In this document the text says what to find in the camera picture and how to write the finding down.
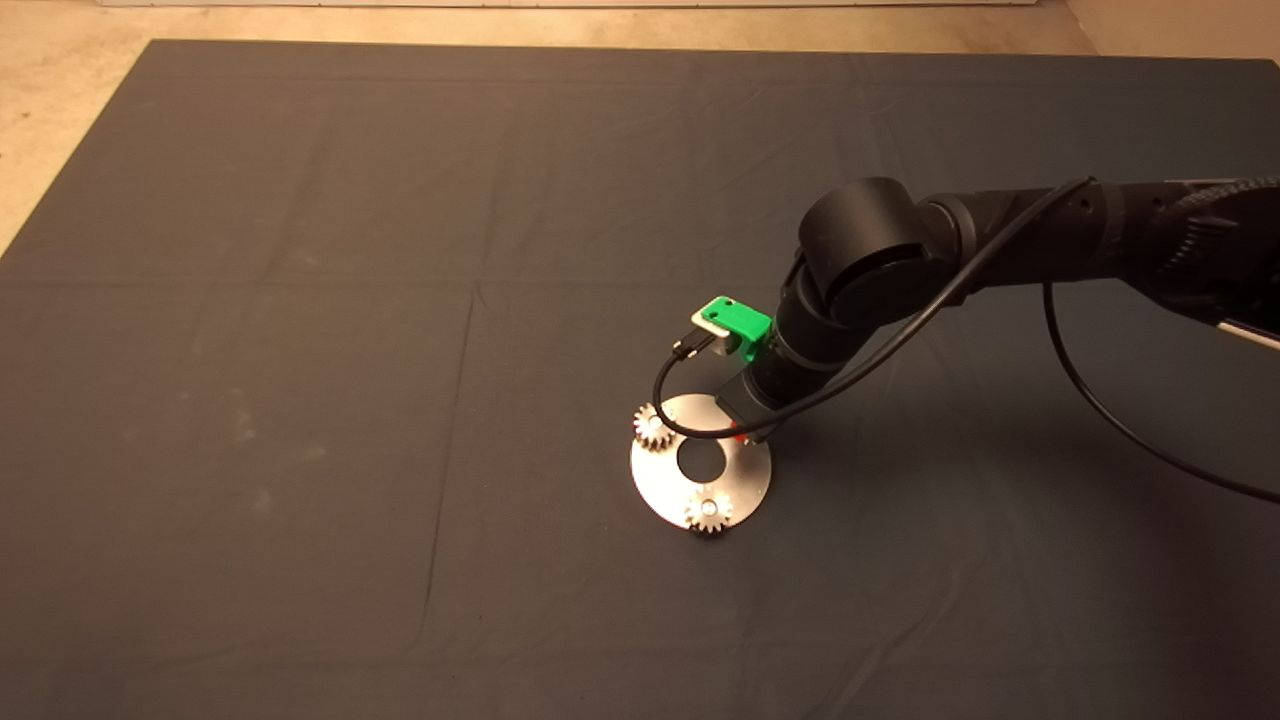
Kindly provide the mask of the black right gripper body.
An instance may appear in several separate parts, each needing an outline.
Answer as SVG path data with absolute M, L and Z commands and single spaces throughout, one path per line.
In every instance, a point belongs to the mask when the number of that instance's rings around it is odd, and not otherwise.
M 732 427 L 744 427 L 817 392 L 837 373 L 835 364 L 756 357 L 716 391 L 716 404 Z

